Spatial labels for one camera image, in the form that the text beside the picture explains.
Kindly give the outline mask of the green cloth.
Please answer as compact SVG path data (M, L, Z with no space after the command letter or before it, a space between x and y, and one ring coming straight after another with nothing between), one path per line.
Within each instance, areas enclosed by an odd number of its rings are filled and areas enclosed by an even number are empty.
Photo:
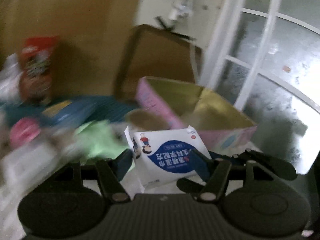
M121 142L108 120L90 121L78 127L74 136L83 162L95 158L116 159L128 146Z

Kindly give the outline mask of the pink open cardboard box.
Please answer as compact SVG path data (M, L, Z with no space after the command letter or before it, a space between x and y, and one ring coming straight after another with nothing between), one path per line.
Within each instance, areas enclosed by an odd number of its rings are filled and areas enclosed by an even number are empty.
M257 130L255 122L221 95L193 83L143 77L135 99L171 129L192 126L205 146L215 152L247 145Z

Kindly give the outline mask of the paper cup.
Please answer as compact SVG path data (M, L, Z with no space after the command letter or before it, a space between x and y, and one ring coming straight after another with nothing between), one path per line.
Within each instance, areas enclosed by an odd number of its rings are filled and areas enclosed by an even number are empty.
M162 131L170 129L168 123L159 115L142 109L134 109L124 117L135 131Z

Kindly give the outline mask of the teal quilted mat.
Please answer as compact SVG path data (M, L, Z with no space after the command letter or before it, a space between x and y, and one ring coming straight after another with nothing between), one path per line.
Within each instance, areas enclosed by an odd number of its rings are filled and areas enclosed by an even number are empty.
M13 126L16 122L25 117L35 118L39 121L41 126L46 126L43 125L40 120L40 115L46 108L65 100L76 99L89 99L97 103L97 109L84 123L102 120L108 120L109 122L122 122L125 114L138 108L136 103L121 102L116 100L113 96L76 96L69 99L58 98L48 106L36 106L27 103L22 103L21 105L1 104L1 109L6 114L7 124L9 126Z

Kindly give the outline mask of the pink round object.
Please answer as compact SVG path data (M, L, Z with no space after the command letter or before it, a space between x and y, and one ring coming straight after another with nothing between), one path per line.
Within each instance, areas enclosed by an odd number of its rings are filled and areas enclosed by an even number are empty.
M34 118L22 118L14 124L9 133L10 146L19 148L33 141L41 133L39 122Z

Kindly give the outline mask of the brown tray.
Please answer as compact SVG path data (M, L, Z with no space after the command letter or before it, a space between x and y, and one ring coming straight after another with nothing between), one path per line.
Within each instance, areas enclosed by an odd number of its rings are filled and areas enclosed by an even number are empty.
M133 101L138 81L145 76L194 83L190 43L147 24L135 26L121 58L113 95Z

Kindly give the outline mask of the red cereal box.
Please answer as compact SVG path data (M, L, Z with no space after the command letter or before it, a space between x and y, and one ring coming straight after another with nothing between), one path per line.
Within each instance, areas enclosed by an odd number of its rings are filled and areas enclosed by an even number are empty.
M55 50L58 36L29 37L21 50L19 93L21 100L35 105L47 105L52 99Z

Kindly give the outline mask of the large brown cardboard sheet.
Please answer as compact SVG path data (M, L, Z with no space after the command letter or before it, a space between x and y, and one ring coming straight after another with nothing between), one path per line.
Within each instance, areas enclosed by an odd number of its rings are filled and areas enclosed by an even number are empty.
M58 36L54 95L110 95L139 0L1 0L1 60Z

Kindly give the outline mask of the white window frame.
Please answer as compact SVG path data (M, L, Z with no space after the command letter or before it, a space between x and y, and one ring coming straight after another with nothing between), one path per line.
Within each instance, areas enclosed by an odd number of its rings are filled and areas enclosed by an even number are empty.
M319 0L225 0L202 79L254 115L319 119Z

